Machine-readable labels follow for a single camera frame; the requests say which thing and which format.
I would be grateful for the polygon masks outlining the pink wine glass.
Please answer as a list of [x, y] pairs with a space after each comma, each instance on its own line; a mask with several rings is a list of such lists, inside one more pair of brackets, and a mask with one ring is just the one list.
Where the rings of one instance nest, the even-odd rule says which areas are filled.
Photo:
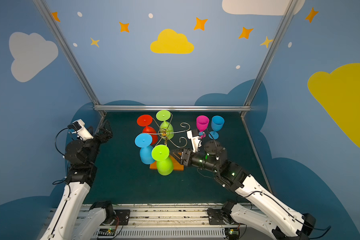
[[197, 117], [196, 121], [197, 121], [196, 124], [197, 124], [197, 129], [199, 131], [199, 136], [201, 137], [201, 139], [203, 139], [206, 137], [205, 131], [209, 126], [210, 120], [207, 116], [201, 115]]

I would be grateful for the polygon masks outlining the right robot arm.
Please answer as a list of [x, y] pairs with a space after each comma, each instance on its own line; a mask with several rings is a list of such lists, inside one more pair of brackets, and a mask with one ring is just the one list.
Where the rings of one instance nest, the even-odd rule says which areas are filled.
[[273, 240], [308, 240], [316, 219], [301, 214], [277, 199], [237, 163], [228, 159], [227, 149], [217, 141], [208, 141], [203, 152], [191, 149], [171, 150], [181, 165], [212, 172], [223, 188], [247, 199], [260, 211], [250, 210], [235, 201], [226, 202], [221, 213], [238, 224], [244, 224]]

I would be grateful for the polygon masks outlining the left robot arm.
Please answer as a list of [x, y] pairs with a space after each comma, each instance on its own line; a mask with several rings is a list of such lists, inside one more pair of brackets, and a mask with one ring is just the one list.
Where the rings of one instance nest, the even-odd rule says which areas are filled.
[[110, 225], [116, 220], [110, 201], [96, 202], [90, 207], [84, 221], [75, 227], [82, 204], [95, 181], [95, 162], [100, 145], [113, 137], [109, 121], [104, 121], [94, 135], [87, 130], [81, 119], [68, 125], [68, 130], [77, 138], [66, 146], [64, 158], [70, 163], [70, 168], [65, 179], [55, 182], [65, 184], [64, 193], [41, 237], [43, 240], [89, 240], [100, 225]]

